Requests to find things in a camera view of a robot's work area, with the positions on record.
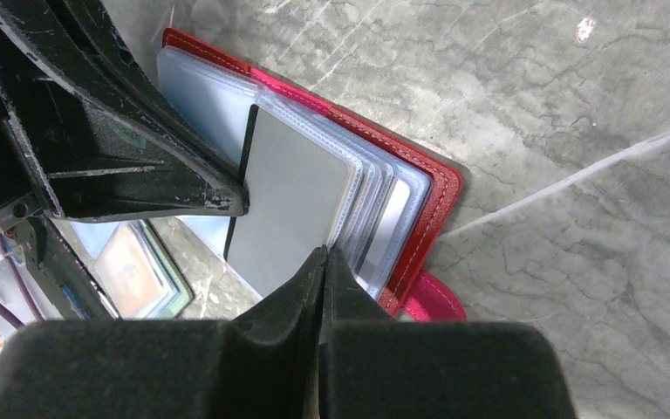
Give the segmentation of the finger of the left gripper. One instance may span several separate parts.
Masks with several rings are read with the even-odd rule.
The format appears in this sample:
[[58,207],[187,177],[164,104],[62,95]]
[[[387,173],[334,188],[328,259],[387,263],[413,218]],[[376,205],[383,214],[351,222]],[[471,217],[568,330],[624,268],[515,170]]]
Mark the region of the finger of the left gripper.
[[38,145],[58,198],[55,219],[106,223],[178,215],[241,216],[249,196],[153,129],[103,71],[62,1],[0,1],[3,31],[48,77],[57,125]]
[[237,178],[234,164],[200,136],[151,83],[134,60],[102,2],[62,1],[60,4],[65,8],[63,19],[74,20],[76,30],[96,51],[103,71],[116,80],[125,95],[132,98],[150,119],[160,125],[153,130],[165,137],[165,143],[182,148],[185,154],[219,176],[230,180]]

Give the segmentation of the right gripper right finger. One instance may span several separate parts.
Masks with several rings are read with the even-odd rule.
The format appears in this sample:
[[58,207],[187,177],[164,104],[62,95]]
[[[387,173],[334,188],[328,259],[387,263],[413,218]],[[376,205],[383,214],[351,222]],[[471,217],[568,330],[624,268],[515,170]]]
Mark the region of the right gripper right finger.
[[573,418],[556,352],[512,322],[401,322],[328,253],[319,348],[323,418]]

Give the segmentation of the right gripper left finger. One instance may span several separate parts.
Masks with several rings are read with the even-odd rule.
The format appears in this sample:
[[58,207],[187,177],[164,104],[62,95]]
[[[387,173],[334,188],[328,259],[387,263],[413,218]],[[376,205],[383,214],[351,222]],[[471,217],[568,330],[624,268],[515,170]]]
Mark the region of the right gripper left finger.
[[0,353],[0,418],[309,418],[328,250],[232,320],[61,320]]

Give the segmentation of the red card holder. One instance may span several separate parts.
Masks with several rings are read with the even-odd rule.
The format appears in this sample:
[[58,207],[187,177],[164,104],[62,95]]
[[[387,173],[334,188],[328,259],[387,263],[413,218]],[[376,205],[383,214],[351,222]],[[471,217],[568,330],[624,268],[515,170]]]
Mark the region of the red card holder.
[[[447,296],[422,266],[460,194],[456,169],[343,107],[174,28],[163,32],[156,65],[165,98],[240,175],[250,109],[260,103],[291,112],[352,152],[363,175],[343,227],[327,246],[344,252],[359,286],[388,313],[404,306],[414,283],[422,283],[429,296]],[[233,218],[182,221],[224,260]]]

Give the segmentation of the black grey card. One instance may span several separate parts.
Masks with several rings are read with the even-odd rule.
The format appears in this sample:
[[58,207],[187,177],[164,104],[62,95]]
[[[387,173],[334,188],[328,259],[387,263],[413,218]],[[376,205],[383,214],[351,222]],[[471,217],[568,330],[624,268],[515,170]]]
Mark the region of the black grey card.
[[363,164],[310,123],[260,103],[250,109],[240,170],[250,203],[230,220],[223,257],[266,297],[337,238]]

